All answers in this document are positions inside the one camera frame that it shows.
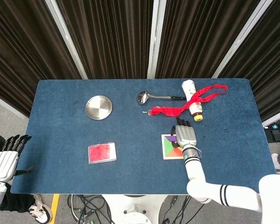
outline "red strap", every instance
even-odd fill
[[[201,95],[205,94],[206,92],[208,92],[211,89],[224,89],[224,92],[216,92],[216,93],[208,95],[205,98],[200,97]],[[215,85],[207,86],[207,87],[197,91],[196,93],[194,93],[191,100],[188,101],[184,106],[182,106],[182,107],[165,107],[165,106],[159,107],[159,106],[155,106],[149,111],[149,115],[157,115],[159,113],[163,113],[163,114],[165,114],[167,116],[170,116],[170,117],[176,117],[176,116],[181,115],[181,113],[184,110],[189,109],[190,105],[192,103],[195,103],[195,102],[204,102],[204,103],[209,102],[214,97],[218,96],[219,94],[226,93],[226,92],[227,92],[227,86],[226,85],[215,84]]]

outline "stainless steel plate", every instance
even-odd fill
[[[109,116],[112,111],[112,102],[108,97],[95,96],[86,104],[87,115],[95,120],[102,120]]]

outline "blue felt mat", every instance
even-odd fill
[[[150,98],[138,105],[141,91],[184,96],[185,79],[43,80],[37,87],[27,143],[18,169],[36,165],[14,178],[13,193],[186,194],[183,160],[163,160],[161,135],[169,134],[175,118],[148,116],[154,105],[181,106],[184,101]],[[268,143],[246,79],[194,79],[199,90],[212,84],[228,86],[227,94],[203,104],[203,121],[194,127],[203,169],[210,183],[241,185],[258,191],[261,177],[274,174]],[[86,102],[104,95],[113,102],[111,115],[92,120]],[[117,160],[89,165],[89,145],[115,142]]]

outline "gray floor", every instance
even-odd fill
[[[27,127],[27,122],[23,121],[4,107],[0,105],[0,135],[4,138],[16,134],[25,134]],[[280,143],[270,143],[270,150],[272,153],[280,153]],[[67,206],[66,200],[68,195],[60,195],[57,215],[56,215],[56,224],[74,224],[75,221],[71,216],[70,209]],[[50,207],[52,203],[52,195],[42,195],[43,201]],[[164,201],[161,211],[160,211],[160,223],[163,219],[164,213],[169,208],[169,204],[172,196],[168,196]],[[179,196],[174,207],[168,212],[167,217],[172,221],[178,211],[181,208],[181,204],[185,196]],[[78,207],[82,206],[79,204],[78,200],[75,200],[74,204]],[[197,209],[201,206],[195,200],[191,200],[188,207],[184,212],[184,221],[186,223]],[[211,202],[205,205],[197,216],[192,220],[193,224],[260,224],[261,214],[249,210],[230,208],[221,206],[215,202]],[[36,222],[28,213],[17,213],[17,212],[0,212],[0,224],[35,224]]]

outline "black curtain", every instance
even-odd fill
[[[146,78],[153,0],[57,0],[88,78]]]
[[[211,78],[259,0],[167,0],[156,78]]]
[[[0,0],[0,98],[29,116],[41,79],[80,79],[44,1]]]
[[[271,3],[219,77],[249,79],[263,121],[280,112],[280,0]]]

